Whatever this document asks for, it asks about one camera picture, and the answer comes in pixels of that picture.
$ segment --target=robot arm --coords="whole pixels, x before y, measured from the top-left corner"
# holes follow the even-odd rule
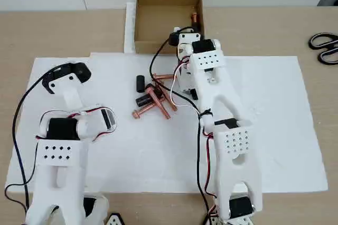
[[[99,225],[107,216],[108,201],[103,196],[90,197],[89,201],[94,201],[90,214],[84,209],[89,145],[101,134],[111,133],[116,128],[111,109],[83,108],[78,89],[90,76],[84,63],[69,63],[42,80],[50,94],[65,99],[69,112],[52,110],[41,117],[35,187],[26,214],[27,225],[46,224],[55,207],[62,214],[64,224]]]
[[[183,92],[195,89],[199,111],[210,112],[203,115],[201,121],[205,131],[212,133],[216,148],[217,198],[214,200],[219,219],[235,224],[242,219],[249,220],[256,211],[262,210],[253,125],[231,83],[220,42],[200,39],[199,33],[179,34],[178,58],[189,60],[177,78]],[[238,183],[244,183],[248,191],[234,194]]]

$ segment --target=copper screw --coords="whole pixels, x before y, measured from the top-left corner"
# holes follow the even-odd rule
[[[169,105],[171,106],[171,108],[173,109],[173,111],[177,111],[177,107],[171,102],[171,99],[170,99],[170,95],[168,94],[168,92],[162,88],[160,85],[158,85],[158,87],[161,89],[165,99],[167,99]]]
[[[165,100],[165,98],[164,98],[164,97],[161,97],[159,101],[160,101],[160,102],[163,102],[164,100]],[[140,110],[134,110],[133,113],[132,113],[132,116],[133,116],[135,119],[138,119],[138,118],[140,118],[140,116],[141,116],[143,113],[149,111],[151,108],[154,108],[154,107],[156,107],[156,103],[152,102],[151,104],[149,104],[149,105],[143,107],[143,108],[140,109]]]
[[[146,93],[149,94],[152,97],[153,101],[156,103],[156,105],[158,106],[158,108],[161,110],[161,112],[164,115],[164,117],[166,119],[170,119],[169,113],[166,111],[166,109],[161,104],[160,100],[157,98],[157,95],[154,93],[154,88],[152,86],[148,87],[146,89]]]
[[[191,19],[192,19],[193,23],[197,23],[197,13],[196,12],[192,13]]]
[[[172,79],[174,79],[173,74],[162,74],[162,75],[153,74],[153,75],[154,75],[154,78],[156,80],[172,80]]]

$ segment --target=scissors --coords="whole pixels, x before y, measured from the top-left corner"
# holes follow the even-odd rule
[[[314,44],[314,41],[317,38],[327,38],[330,39],[328,42],[324,42],[322,44]],[[329,61],[326,59],[327,56],[337,52],[338,53],[338,35],[332,34],[332,33],[327,33],[327,32],[322,32],[322,33],[318,33],[313,35],[310,40],[308,41],[308,46],[312,49],[312,50],[319,50],[319,49],[324,49],[326,48],[326,51],[321,52],[318,55],[318,61],[322,64],[325,65],[337,65],[338,64],[338,60],[334,60],[334,61]]]

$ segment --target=open cardboard box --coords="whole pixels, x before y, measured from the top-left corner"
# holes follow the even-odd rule
[[[202,0],[137,0],[135,17],[135,50],[156,53],[175,27],[191,26],[191,15],[197,12],[200,33],[204,35]],[[175,53],[166,45],[161,53]]]

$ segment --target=table surface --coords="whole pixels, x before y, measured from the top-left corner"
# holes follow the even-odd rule
[[[226,55],[297,55],[323,153],[329,191],[264,194],[255,224],[335,223],[338,199],[338,68],[319,64],[307,47],[318,32],[338,33],[338,8],[205,8],[207,37],[217,38]],[[0,185],[12,154],[11,125],[35,57],[86,57],[90,52],[121,52],[125,10],[0,13]],[[110,210],[126,224],[200,224],[197,194],[107,194]],[[15,197],[23,199],[22,194]],[[17,204],[0,197],[2,224],[21,224]]]

